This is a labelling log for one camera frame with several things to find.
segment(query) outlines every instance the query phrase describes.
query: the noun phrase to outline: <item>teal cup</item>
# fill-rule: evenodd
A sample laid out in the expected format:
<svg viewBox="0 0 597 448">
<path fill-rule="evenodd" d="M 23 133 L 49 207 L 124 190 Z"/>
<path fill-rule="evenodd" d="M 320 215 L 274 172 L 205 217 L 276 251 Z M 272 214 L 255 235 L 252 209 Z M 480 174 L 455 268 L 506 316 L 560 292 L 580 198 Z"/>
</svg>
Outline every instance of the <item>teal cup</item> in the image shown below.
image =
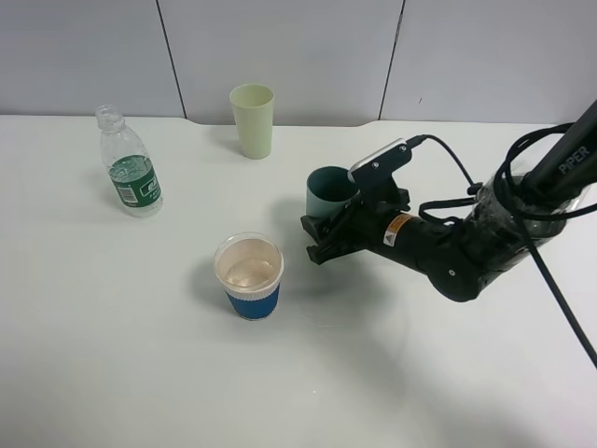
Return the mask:
<svg viewBox="0 0 597 448">
<path fill-rule="evenodd" d="M 348 178 L 348 170 L 325 166 L 307 178 L 307 216 L 334 217 L 358 192 Z"/>
</svg>

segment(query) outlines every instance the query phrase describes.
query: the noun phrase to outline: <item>water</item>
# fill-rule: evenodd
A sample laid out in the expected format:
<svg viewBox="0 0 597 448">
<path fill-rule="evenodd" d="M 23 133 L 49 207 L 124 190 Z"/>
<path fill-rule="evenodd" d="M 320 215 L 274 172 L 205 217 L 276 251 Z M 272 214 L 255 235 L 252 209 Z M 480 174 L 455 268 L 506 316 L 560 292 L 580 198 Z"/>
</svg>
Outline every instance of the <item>water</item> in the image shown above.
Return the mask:
<svg viewBox="0 0 597 448">
<path fill-rule="evenodd" d="M 256 287 L 273 280 L 275 268 L 264 259 L 243 259 L 226 273 L 224 280 L 237 287 Z"/>
<path fill-rule="evenodd" d="M 131 156 L 115 161 L 110 167 L 110 177 L 117 182 L 132 182 L 140 179 L 152 168 L 151 160 L 146 156 Z M 163 200 L 160 197 L 147 207 L 127 207 L 127 213 L 134 217 L 151 217 L 159 212 Z"/>
</svg>

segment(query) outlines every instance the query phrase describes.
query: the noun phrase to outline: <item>light green plastic cup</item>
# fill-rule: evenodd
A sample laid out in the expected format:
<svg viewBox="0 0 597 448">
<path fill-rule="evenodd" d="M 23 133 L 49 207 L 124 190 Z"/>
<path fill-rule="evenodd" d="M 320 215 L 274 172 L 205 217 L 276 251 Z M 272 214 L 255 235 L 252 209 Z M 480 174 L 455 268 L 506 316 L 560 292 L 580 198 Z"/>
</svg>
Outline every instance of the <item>light green plastic cup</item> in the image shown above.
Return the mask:
<svg viewBox="0 0 597 448">
<path fill-rule="evenodd" d="M 243 154 L 263 159 L 271 153 L 273 91 L 260 84 L 244 84 L 230 92 L 230 103 Z"/>
</svg>

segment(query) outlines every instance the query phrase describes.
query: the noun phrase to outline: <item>green bottle label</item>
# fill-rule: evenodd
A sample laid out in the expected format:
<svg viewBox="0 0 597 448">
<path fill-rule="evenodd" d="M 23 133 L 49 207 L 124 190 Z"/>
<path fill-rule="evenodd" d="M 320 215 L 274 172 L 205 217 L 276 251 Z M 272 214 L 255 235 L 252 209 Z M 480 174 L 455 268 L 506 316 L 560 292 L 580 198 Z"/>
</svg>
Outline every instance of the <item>green bottle label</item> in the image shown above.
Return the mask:
<svg viewBox="0 0 597 448">
<path fill-rule="evenodd" d="M 147 207 L 160 198 L 161 188 L 151 160 L 127 156 L 110 168 L 118 196 L 127 207 Z"/>
</svg>

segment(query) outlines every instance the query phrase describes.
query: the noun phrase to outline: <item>black cable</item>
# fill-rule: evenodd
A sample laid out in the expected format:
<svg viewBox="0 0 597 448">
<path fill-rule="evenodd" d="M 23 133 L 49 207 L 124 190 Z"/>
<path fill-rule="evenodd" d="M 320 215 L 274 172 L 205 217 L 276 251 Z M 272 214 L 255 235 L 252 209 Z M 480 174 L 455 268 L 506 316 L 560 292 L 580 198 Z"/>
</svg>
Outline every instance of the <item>black cable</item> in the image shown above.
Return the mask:
<svg viewBox="0 0 597 448">
<path fill-rule="evenodd" d="M 568 305 L 566 298 L 563 296 L 562 292 L 560 291 L 560 288 L 558 287 L 558 284 L 556 283 L 555 279 L 551 275 L 551 272 L 549 271 L 548 266 L 545 264 L 545 261 L 543 261 L 543 259 L 541 258 L 541 255 L 539 255 L 539 251 L 537 250 L 535 243 L 533 243 L 533 238 L 531 237 L 531 234 L 529 233 L 528 229 L 526 228 L 526 225 L 524 224 L 524 220 L 523 220 L 526 216 L 530 216 L 531 219 L 533 219 L 533 220 L 542 220 L 542 221 L 557 221 L 557 220 L 565 219 L 565 218 L 562 218 L 562 216 L 566 216 L 568 218 L 579 217 L 582 215 L 586 215 L 587 213 L 590 213 L 590 211 L 592 211 L 593 209 L 597 209 L 597 204 L 582 208 L 580 210 L 576 210 L 575 212 L 562 213 L 559 215 L 528 214 L 528 213 L 525 213 L 522 210 L 520 210 L 516 206 L 516 204 L 514 204 L 514 196 L 518 190 L 516 188 L 516 185 L 514 183 L 514 178 L 512 176 L 511 163 L 527 147 L 536 143 L 543 137 L 545 137 L 547 135 L 551 135 L 553 133 L 565 133 L 569 128 L 570 128 L 570 124 L 555 126 L 553 128 L 547 128 L 547 129 L 535 131 L 534 133 L 529 133 L 529 134 L 521 137 L 519 140 L 517 140 L 514 143 L 514 145 L 512 145 L 510 150 L 508 151 L 506 160 L 504 161 L 502 166 L 500 166 L 497 173 L 495 174 L 495 177 L 493 179 L 493 191 L 494 191 L 495 197 L 499 201 L 499 203 L 502 204 L 502 206 L 504 206 L 504 208 L 506 208 L 506 210 L 508 212 L 510 212 L 510 214 L 512 215 L 514 222 L 515 222 L 519 232 L 521 233 L 522 241 L 524 242 L 527 249 L 531 253 L 533 260 L 535 261 L 535 264 L 537 265 L 537 269 L 539 270 L 539 272 L 541 272 L 541 275 L 543 275 L 543 278 L 545 279 L 546 283 L 548 284 L 549 289 L 551 290 L 551 293 L 553 294 L 553 297 L 555 297 L 556 302 L 560 306 L 560 309 L 562 310 L 564 316 L 566 317 L 566 320 L 568 321 L 568 324 L 572 328 L 572 331 L 575 333 L 576 337 L 578 338 L 578 341 L 580 342 L 583 349 L 585 350 L 585 353 L 587 353 L 587 356 L 589 357 L 593 366 L 595 367 L 595 369 L 597 369 L 597 353 L 595 353 L 595 349 L 593 348 L 592 344 L 590 343 L 589 338 L 587 338 L 587 335 L 585 334 L 584 330 L 582 329 L 582 327 L 580 327 L 580 324 L 576 320 L 576 317 L 575 317 L 574 313 L 572 312 L 572 310 L 570 309 L 570 306 Z M 504 179 L 506 180 L 506 186 L 507 186 L 506 189 L 501 188 L 499 185 L 499 182 L 503 182 Z"/>
<path fill-rule="evenodd" d="M 442 145 L 444 147 L 444 149 L 446 149 L 446 151 L 448 151 L 448 154 L 450 154 L 451 157 L 453 158 L 453 160 L 456 162 L 456 164 L 458 165 L 458 168 L 460 168 L 460 171 L 463 172 L 463 175 L 465 175 L 468 185 L 470 185 L 472 187 L 475 184 L 475 182 L 473 182 L 473 178 L 470 176 L 470 174 L 466 170 L 463 163 L 460 161 L 460 159 L 458 159 L 456 154 L 454 154 L 454 151 L 451 150 L 451 148 L 446 144 L 446 142 L 444 142 L 441 138 L 435 137 L 434 135 L 430 135 L 430 134 L 424 134 L 424 135 L 421 135 L 421 137 L 424 137 L 425 139 L 428 139 L 428 140 L 433 140 L 434 142 L 438 142 L 440 145 Z"/>
<path fill-rule="evenodd" d="M 553 133 L 565 133 L 566 131 L 568 131 L 568 129 L 570 129 L 571 126 L 572 126 L 572 123 L 565 123 L 560 126 L 554 126 L 552 128 L 541 129 L 538 131 L 534 131 L 532 133 L 527 133 L 523 137 L 519 138 L 514 143 L 514 145 L 512 145 L 510 150 L 508 151 L 506 159 L 504 160 L 502 165 L 499 167 L 499 169 L 497 170 L 497 173 L 495 174 L 495 177 L 493 178 L 493 192 L 494 192 L 495 197 L 498 200 L 498 202 L 504 208 L 506 208 L 506 210 L 508 212 L 510 212 L 510 214 L 512 215 L 512 218 L 514 219 L 514 223 L 516 224 L 519 232 L 521 233 L 522 241 L 524 242 L 529 253 L 533 257 L 533 260 L 535 261 L 537 269 L 539 270 L 541 275 L 543 275 L 544 280 L 548 284 L 548 287 L 551 290 L 553 297 L 555 297 L 556 302 L 560 306 L 560 309 L 562 310 L 564 316 L 566 317 L 566 320 L 568 321 L 568 324 L 572 328 L 572 331 L 578 338 L 578 341 L 580 342 L 583 349 L 585 350 L 585 353 L 587 353 L 587 356 L 589 357 L 593 366 L 595 367 L 595 369 L 597 369 L 597 353 L 595 353 L 595 349 L 593 348 L 592 344 L 590 343 L 589 338 L 587 338 L 587 335 L 585 334 L 584 330 L 582 329 L 582 327 L 580 327 L 580 324 L 576 320 L 576 317 L 575 317 L 574 313 L 572 312 L 572 310 L 570 309 L 568 302 L 566 301 L 565 297 L 563 296 L 562 292 L 560 291 L 560 288 L 558 287 L 558 284 L 556 283 L 555 279 L 551 275 L 551 272 L 549 271 L 548 266 L 545 264 L 545 261 L 543 261 L 543 259 L 541 258 L 541 255 L 539 255 L 539 251 L 537 250 L 535 243 L 533 243 L 533 238 L 531 237 L 531 234 L 529 233 L 528 229 L 526 228 L 526 225 L 524 224 L 524 219 L 530 219 L 530 220 L 535 220 L 535 221 L 559 221 L 559 220 L 571 219 L 574 217 L 581 217 L 583 215 L 587 215 L 591 212 L 596 211 L 597 203 L 593 204 L 593 205 L 589 205 L 584 208 L 581 208 L 579 210 L 575 210 L 574 212 L 560 213 L 557 215 L 537 215 L 537 214 L 527 213 L 527 212 L 520 210 L 514 204 L 514 197 L 517 196 L 517 193 L 519 191 L 518 186 L 514 182 L 514 177 L 512 175 L 512 170 L 511 170 L 511 164 L 514 161 L 514 159 L 516 159 L 526 148 L 528 148 L 530 145 L 536 143 L 540 139 L 542 139 L 548 135 L 551 135 Z M 426 139 L 434 140 L 434 141 L 438 142 L 440 145 L 442 145 L 444 147 L 444 149 L 446 149 L 448 151 L 448 153 L 454 159 L 454 161 L 456 162 L 456 164 L 458 165 L 460 170 L 465 175 L 466 180 L 468 181 L 468 184 L 471 186 L 471 189 L 472 189 L 475 186 L 473 179 L 469 175 L 466 168 L 462 165 L 462 163 L 460 162 L 460 160 L 458 159 L 458 157 L 456 156 L 454 151 L 452 151 L 451 148 L 443 140 L 441 140 L 438 137 L 435 137 L 434 135 L 424 134 L 424 135 L 417 135 L 415 137 L 412 137 L 407 142 L 407 145 L 410 145 L 411 148 L 417 147 Z M 503 182 L 503 180 L 506 180 L 506 184 L 505 184 L 507 187 L 506 189 L 501 188 L 501 186 L 504 184 L 500 185 L 500 182 Z M 453 217 L 441 219 L 441 218 L 433 217 L 433 216 L 427 214 L 424 210 L 428 210 L 428 209 L 432 209 L 432 208 L 440 208 L 439 205 L 443 205 L 446 208 L 452 208 L 454 206 L 463 206 L 463 205 L 467 205 L 467 204 L 468 203 L 466 201 L 466 198 L 461 199 L 461 200 L 434 201 L 431 203 L 423 203 L 420 208 L 420 214 L 421 214 L 421 210 L 423 210 L 422 217 L 426 217 L 426 219 L 430 220 L 431 222 L 436 222 L 439 224 L 446 224 L 447 222 L 453 220 Z"/>
</svg>

